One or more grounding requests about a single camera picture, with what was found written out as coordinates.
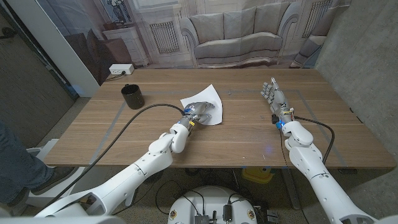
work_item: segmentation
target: black mug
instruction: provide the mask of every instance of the black mug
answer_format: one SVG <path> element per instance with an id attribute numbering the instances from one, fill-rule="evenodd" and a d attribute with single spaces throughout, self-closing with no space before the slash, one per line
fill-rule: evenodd
<path id="1" fill-rule="evenodd" d="M 139 87 L 135 84 L 126 84 L 122 88 L 122 95 L 131 109 L 136 110 L 142 108 L 145 104 L 144 97 L 142 97 Z"/>

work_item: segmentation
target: metal hand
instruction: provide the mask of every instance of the metal hand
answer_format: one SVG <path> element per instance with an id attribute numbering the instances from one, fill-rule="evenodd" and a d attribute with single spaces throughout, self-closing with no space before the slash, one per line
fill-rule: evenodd
<path id="1" fill-rule="evenodd" d="M 261 95 L 268 101 L 271 106 L 271 111 L 273 113 L 278 113 L 278 110 L 281 108 L 289 109 L 289 103 L 285 98 L 282 91 L 279 89 L 278 84 L 275 81 L 275 78 L 271 78 L 271 84 L 264 83 L 262 86 Z"/>
<path id="2" fill-rule="evenodd" d="M 206 111 L 208 108 L 214 108 L 215 106 L 209 102 L 196 102 L 190 103 L 184 108 L 186 115 L 189 115 L 193 121 L 203 123 L 211 117 Z"/>

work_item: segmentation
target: blue jeans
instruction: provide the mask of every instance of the blue jeans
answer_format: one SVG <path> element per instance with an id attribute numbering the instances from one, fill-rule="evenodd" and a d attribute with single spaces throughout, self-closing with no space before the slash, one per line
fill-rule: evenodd
<path id="1" fill-rule="evenodd" d="M 24 188 L 48 181 L 53 169 L 31 156 L 19 138 L 0 120 L 0 202 L 11 202 Z"/>

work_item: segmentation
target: wire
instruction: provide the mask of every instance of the wire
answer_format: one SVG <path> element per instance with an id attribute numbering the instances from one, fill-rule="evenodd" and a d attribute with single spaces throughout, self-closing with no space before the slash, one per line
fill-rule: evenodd
<path id="1" fill-rule="evenodd" d="M 229 196 L 229 198 L 228 198 L 228 205 L 231 205 L 231 197 L 234 196 L 234 195 L 240 195 L 240 194 L 238 194 L 238 193 L 233 193 L 233 194 L 231 194 L 231 195 Z"/>
<path id="2" fill-rule="evenodd" d="M 157 189 L 156 195 L 155 195 L 155 204 L 156 204 L 156 208 L 157 208 L 160 212 L 162 212 L 163 214 L 165 214 L 165 215 L 168 215 L 168 213 L 167 213 L 167 212 L 163 212 L 163 211 L 159 208 L 159 204 L 157 203 L 157 196 L 158 196 L 158 194 L 159 194 L 161 188 L 162 188 L 164 185 L 166 185 L 166 184 L 168 184 L 168 183 L 170 183 L 170 182 L 174 182 L 175 184 L 177 184 L 177 186 L 179 187 L 179 189 L 180 189 L 181 191 L 183 190 L 182 187 L 181 187 L 181 185 L 180 185 L 177 181 L 175 181 L 175 180 L 169 180 L 169 181 L 167 181 L 166 183 L 162 184 L 162 185 L 159 187 L 159 189 Z M 191 200 L 189 200 L 185 195 L 182 195 L 182 196 L 185 197 L 185 199 L 187 199 L 187 200 L 192 204 L 192 206 L 194 207 L 194 209 L 197 211 L 197 215 L 199 215 L 199 212 L 198 212 L 197 208 L 196 208 L 195 205 L 191 202 Z M 205 209 L 204 206 L 205 206 L 205 199 L 203 199 L 203 210 Z"/>
<path id="3" fill-rule="evenodd" d="M 329 147 L 328 147 L 328 149 L 326 150 L 325 155 L 323 156 L 323 159 L 322 159 L 323 164 L 326 164 L 326 160 L 328 159 L 329 153 L 330 153 L 330 151 L 331 151 L 331 147 L 333 146 L 333 143 L 334 143 L 334 141 L 335 141 L 335 132 L 333 131 L 333 129 L 332 129 L 331 127 L 329 127 L 329 126 L 327 126 L 327 125 L 325 125 L 325 124 L 319 122 L 319 121 L 314 121 L 314 120 L 307 119 L 307 118 L 301 118 L 301 117 L 298 117 L 298 116 L 294 116 L 294 118 L 295 118 L 295 119 L 301 119 L 301 120 L 303 120 L 303 121 L 313 122 L 313 123 L 315 123 L 315 124 L 322 125 L 323 127 L 329 129 L 329 131 L 331 132 L 331 140 L 330 140 L 330 143 L 329 143 Z"/>
<path id="4" fill-rule="evenodd" d="M 237 182 L 233 181 L 233 169 L 230 169 L 230 172 L 227 170 L 221 169 L 201 169 L 203 172 L 199 172 L 200 178 L 202 179 L 203 185 L 220 185 L 223 187 L 227 187 L 235 192 L 239 192 L 244 198 L 253 199 L 253 195 L 250 190 L 245 186 L 240 186 Z M 223 172 L 229 174 L 231 177 L 227 179 L 231 179 L 230 182 L 225 181 L 225 178 L 221 178 L 218 175 L 218 172 Z"/>
<path id="5" fill-rule="evenodd" d="M 255 209 L 255 212 L 258 214 L 258 216 L 260 216 L 261 220 L 262 220 L 262 224 L 266 224 L 266 222 L 264 221 L 264 218 L 262 217 L 262 215 L 260 214 L 258 208 L 253 207 Z"/>
<path id="6" fill-rule="evenodd" d="M 287 172 L 289 173 L 289 177 L 290 177 L 290 179 L 292 180 L 292 183 L 293 183 L 294 188 L 297 189 L 296 184 L 295 184 L 294 179 L 293 179 L 293 175 L 292 175 L 292 173 L 291 173 L 290 170 L 289 170 L 289 166 L 287 165 L 287 161 L 286 161 L 286 158 L 285 158 L 285 152 L 284 152 L 284 147 L 283 147 L 283 143 L 282 143 L 283 140 L 282 140 L 282 131 L 281 131 L 281 130 L 279 130 L 279 135 L 280 135 L 280 148 L 282 149 L 282 154 L 284 155 L 284 159 L 285 159 L 285 163 L 286 163 Z M 299 198 L 299 195 L 298 195 L 298 194 L 297 194 L 297 200 L 298 200 L 298 203 L 300 204 L 301 212 L 302 212 L 303 215 L 304 215 L 305 221 L 306 221 L 308 224 L 310 224 L 310 222 L 308 221 L 307 217 L 306 217 L 305 214 L 304 214 L 304 210 L 303 210 L 303 207 L 302 207 L 302 205 L 301 205 L 300 198 Z"/>
<path id="7" fill-rule="evenodd" d="M 58 200 L 70 187 L 72 187 L 73 185 L 75 185 L 75 183 L 77 183 L 84 175 L 87 174 L 88 171 L 91 170 L 91 168 L 93 168 L 95 166 L 95 164 L 109 151 L 109 149 L 113 146 L 113 144 L 119 139 L 119 137 L 122 135 L 122 133 L 126 130 L 126 128 L 131 124 L 132 121 L 134 121 L 134 119 L 136 117 L 138 117 L 142 112 L 144 112 L 145 110 L 148 110 L 149 108 L 153 108 L 155 106 L 169 106 L 172 108 L 175 108 L 177 110 L 179 110 L 179 112 L 184 115 L 184 111 L 181 110 L 180 108 L 174 106 L 174 105 L 170 105 L 167 103 L 159 103 L 159 104 L 154 104 L 154 105 L 150 105 L 145 107 L 144 109 L 140 110 L 136 115 L 134 115 L 129 122 L 127 122 L 127 124 L 122 128 L 122 130 L 119 132 L 119 134 L 115 137 L 115 139 L 113 139 L 113 141 L 111 142 L 111 144 L 109 144 L 109 146 L 103 151 L 103 153 L 101 155 L 98 156 L 98 158 L 90 165 L 87 167 L 87 169 L 85 169 L 78 178 L 76 178 L 72 183 L 70 183 L 63 191 L 61 191 L 57 196 L 55 196 L 48 204 L 46 204 L 45 208 L 48 207 L 49 205 L 51 205 L 52 203 L 54 203 L 56 200 Z"/>
<path id="8" fill-rule="evenodd" d="M 107 78 L 104 82 L 109 82 L 109 81 L 118 80 L 118 79 L 120 79 L 122 76 L 124 76 L 125 74 L 126 74 L 126 72 L 123 71 L 123 72 L 122 72 L 121 74 L 119 74 L 119 75 L 116 75 L 116 76 L 111 77 L 111 78 Z"/>
<path id="9" fill-rule="evenodd" d="M 132 203 L 131 205 L 127 206 L 126 208 L 124 208 L 124 209 L 122 209 L 122 210 L 120 210 L 120 211 L 118 211 L 118 212 L 113 213 L 112 215 L 117 215 L 117 214 L 119 214 L 119 213 L 125 211 L 126 209 L 131 208 L 133 205 L 137 204 L 138 202 L 140 202 L 140 201 L 148 194 L 148 192 L 152 189 L 152 187 L 155 185 L 155 183 L 156 183 L 156 182 L 154 182 L 154 183 L 149 187 L 149 189 L 147 190 L 147 192 L 145 192 L 145 194 L 144 194 L 140 199 L 138 199 L 138 201 Z"/>
<path id="10" fill-rule="evenodd" d="M 239 198 L 239 199 L 237 199 L 237 200 L 235 200 L 235 201 L 231 202 L 231 205 L 232 205 L 233 203 L 235 203 L 235 202 L 238 202 L 238 201 L 240 201 L 240 200 L 241 200 L 241 198 Z"/>
<path id="11" fill-rule="evenodd" d="M 198 194 L 198 195 L 200 195 L 200 196 L 201 196 L 201 199 L 202 199 L 202 201 L 203 201 L 203 208 L 202 208 L 202 212 L 203 212 L 203 215 L 205 215 L 205 198 L 203 197 L 203 195 L 202 195 L 201 193 L 197 192 L 196 190 L 189 190 L 189 191 L 191 191 L 191 192 L 195 192 L 196 194 Z"/>

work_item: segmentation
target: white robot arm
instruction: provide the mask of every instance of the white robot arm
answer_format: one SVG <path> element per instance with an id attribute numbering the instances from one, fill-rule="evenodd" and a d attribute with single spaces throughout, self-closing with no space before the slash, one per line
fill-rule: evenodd
<path id="1" fill-rule="evenodd" d="M 294 120 L 289 104 L 274 78 L 264 83 L 261 95 L 271 106 L 272 122 L 289 137 L 285 146 L 292 164 L 308 179 L 330 223 L 372 224 L 377 220 L 359 209 L 332 177 L 322 162 L 322 154 L 312 134 Z"/>
<path id="2" fill-rule="evenodd" d="M 183 151 L 194 122 L 202 123 L 211 117 L 206 114 L 209 107 L 214 105 L 207 102 L 187 105 L 185 115 L 171 127 L 170 133 L 163 133 L 158 140 L 150 144 L 148 152 L 135 163 L 98 187 L 54 202 L 35 217 L 110 215 L 124 200 L 126 206 L 130 205 L 138 186 L 146 178 L 170 166 L 173 162 L 172 152 Z M 87 207 L 83 208 L 80 202 L 86 202 Z"/>

